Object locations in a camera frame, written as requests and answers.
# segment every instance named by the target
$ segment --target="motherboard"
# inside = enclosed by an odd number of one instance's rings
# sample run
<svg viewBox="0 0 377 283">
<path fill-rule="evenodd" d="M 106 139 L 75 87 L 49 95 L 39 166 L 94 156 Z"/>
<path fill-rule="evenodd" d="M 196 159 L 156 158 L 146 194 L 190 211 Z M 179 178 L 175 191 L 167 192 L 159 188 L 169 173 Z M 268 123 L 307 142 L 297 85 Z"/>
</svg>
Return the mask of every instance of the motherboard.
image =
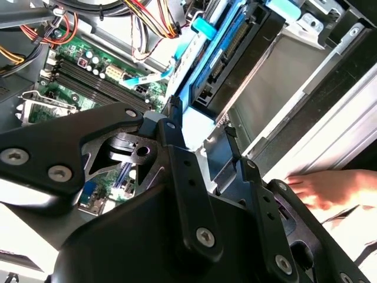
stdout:
<svg viewBox="0 0 377 283">
<path fill-rule="evenodd" d="M 115 102 L 124 102 L 144 113 L 160 112 L 164 107 L 166 82 L 159 81 L 127 88 L 120 81 L 127 78 L 144 77 L 145 70 L 138 70 L 132 62 L 114 58 L 106 52 L 92 47 L 81 38 L 51 49 L 39 86 L 36 88 L 42 103 L 32 106 L 26 124 L 61 117 L 62 104 L 74 106 L 77 111 Z M 56 102 L 56 107 L 45 103 Z"/>
<path fill-rule="evenodd" d="M 20 96 L 16 116 L 22 126 L 28 126 L 119 101 L 142 113 L 161 112 L 166 100 L 165 82 L 132 88 L 120 83 L 146 75 L 145 70 L 138 70 L 132 62 L 127 64 L 75 37 L 49 50 L 39 84 Z M 108 204 L 118 205 L 131 198 L 135 179 L 129 174 L 131 167 L 121 164 L 118 169 L 89 180 L 83 188 L 79 208 L 100 215 L 108 210 L 105 208 Z"/>
</svg>

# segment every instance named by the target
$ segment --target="screw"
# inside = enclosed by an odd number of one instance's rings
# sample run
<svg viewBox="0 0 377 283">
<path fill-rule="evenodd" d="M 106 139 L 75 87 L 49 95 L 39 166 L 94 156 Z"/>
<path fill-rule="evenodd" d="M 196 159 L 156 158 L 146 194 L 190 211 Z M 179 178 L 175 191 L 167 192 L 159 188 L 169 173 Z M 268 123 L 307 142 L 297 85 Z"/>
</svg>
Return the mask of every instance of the screw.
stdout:
<svg viewBox="0 0 377 283">
<path fill-rule="evenodd" d="M 136 117 L 137 114 L 135 112 L 133 112 L 132 110 L 126 110 L 125 113 L 131 117 Z"/>
<path fill-rule="evenodd" d="M 275 262 L 277 267 L 279 267 L 286 275 L 292 274 L 292 266 L 285 257 L 282 255 L 277 255 L 275 257 Z"/>
<path fill-rule="evenodd" d="M 247 165 L 249 165 L 251 168 L 255 168 L 255 165 L 254 165 L 253 162 L 251 162 L 251 161 L 248 160 L 246 163 L 247 163 Z"/>
<path fill-rule="evenodd" d="M 66 182 L 72 178 L 72 171 L 63 165 L 56 165 L 48 169 L 48 176 L 55 182 Z"/>
<path fill-rule="evenodd" d="M 0 154 L 0 159 L 9 165 L 22 165 L 29 160 L 29 154 L 22 149 L 6 149 Z"/>
<path fill-rule="evenodd" d="M 344 272 L 340 273 L 340 277 L 344 283 L 353 283 L 351 278 L 349 278 L 349 276 L 345 274 Z"/>
<path fill-rule="evenodd" d="M 358 34 L 360 31 L 360 28 L 353 28 L 349 34 L 351 34 L 351 37 L 354 37 L 356 34 Z"/>
<path fill-rule="evenodd" d="M 54 36 L 55 36 L 56 38 L 61 38 L 61 37 L 63 36 L 63 33 L 61 32 L 60 29 L 55 29 L 55 30 L 54 30 Z"/>
<path fill-rule="evenodd" d="M 196 230 L 196 238 L 198 241 L 208 247 L 211 248 L 214 246 L 214 236 L 211 231 L 209 231 L 207 228 L 200 227 L 198 230 Z"/>
<path fill-rule="evenodd" d="M 170 123 L 170 122 L 167 122 L 166 125 L 172 129 L 175 129 L 176 128 L 176 125 L 174 125 L 173 123 Z"/>
<path fill-rule="evenodd" d="M 284 185 L 283 183 L 279 183 L 279 187 L 280 187 L 282 190 L 287 190 L 287 186 Z"/>
</svg>

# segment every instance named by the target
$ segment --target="orange wire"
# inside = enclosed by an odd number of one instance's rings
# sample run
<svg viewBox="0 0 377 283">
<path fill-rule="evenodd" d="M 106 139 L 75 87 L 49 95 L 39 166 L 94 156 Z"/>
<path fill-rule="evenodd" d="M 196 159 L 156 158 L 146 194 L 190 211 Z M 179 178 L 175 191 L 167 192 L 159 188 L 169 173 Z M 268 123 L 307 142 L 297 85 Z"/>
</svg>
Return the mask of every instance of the orange wire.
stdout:
<svg viewBox="0 0 377 283">
<path fill-rule="evenodd" d="M 66 44 L 66 43 L 70 42 L 75 37 L 75 35 L 77 33 L 77 29 L 78 29 L 78 16 L 77 16 L 76 13 L 74 14 L 74 30 L 72 31 L 72 34 L 71 34 L 71 36 L 68 39 L 66 39 L 66 38 L 70 34 L 70 22 L 69 22 L 67 16 L 64 16 L 64 21 L 65 21 L 65 24 L 67 26 L 67 30 L 66 30 L 66 32 L 65 32 L 65 34 L 64 34 L 64 36 L 62 38 L 60 38 L 59 40 L 50 40 L 48 38 L 44 38 L 41 43 L 43 43 L 43 44 L 50 43 L 50 44 L 61 45 L 61 44 Z M 28 27 L 26 25 L 22 25 L 21 29 L 24 32 L 24 34 L 30 40 L 34 40 L 38 36 L 37 33 L 33 29 L 31 29 L 30 27 Z"/>
</svg>

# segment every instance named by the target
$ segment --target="memory slot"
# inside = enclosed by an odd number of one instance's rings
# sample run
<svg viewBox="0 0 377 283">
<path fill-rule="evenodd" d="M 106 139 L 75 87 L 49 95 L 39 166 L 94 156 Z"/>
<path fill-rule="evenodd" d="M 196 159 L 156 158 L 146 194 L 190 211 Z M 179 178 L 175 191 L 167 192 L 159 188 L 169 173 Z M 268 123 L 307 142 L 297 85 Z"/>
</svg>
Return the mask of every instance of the memory slot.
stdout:
<svg viewBox="0 0 377 283">
<path fill-rule="evenodd" d="M 78 82 L 72 80 L 71 78 L 67 77 L 63 74 L 56 74 L 55 81 L 63 87 L 68 88 L 71 91 L 74 91 L 87 99 L 92 100 L 93 102 L 99 105 L 107 105 L 111 103 L 115 103 L 116 101 L 109 99 L 108 97 L 103 96 L 101 93 L 94 91 Z"/>
<path fill-rule="evenodd" d="M 96 90 L 114 101 L 127 103 L 142 113 L 150 110 L 150 105 L 145 103 L 142 98 L 131 94 L 127 90 L 114 85 L 111 82 L 100 79 L 96 75 L 89 73 L 65 59 L 59 61 L 56 71 L 72 78 L 80 84 L 86 85 L 88 88 Z"/>
</svg>

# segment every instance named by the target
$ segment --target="chip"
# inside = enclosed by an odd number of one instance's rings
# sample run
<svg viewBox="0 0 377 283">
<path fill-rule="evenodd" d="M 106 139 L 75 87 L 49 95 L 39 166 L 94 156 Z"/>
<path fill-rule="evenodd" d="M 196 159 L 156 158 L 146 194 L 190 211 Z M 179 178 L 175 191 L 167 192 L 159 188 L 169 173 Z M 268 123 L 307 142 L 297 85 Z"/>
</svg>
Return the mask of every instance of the chip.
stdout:
<svg viewBox="0 0 377 283">
<path fill-rule="evenodd" d="M 79 65 L 81 68 L 86 68 L 88 65 L 88 61 L 83 58 L 79 58 L 77 61 L 77 65 Z"/>
</svg>

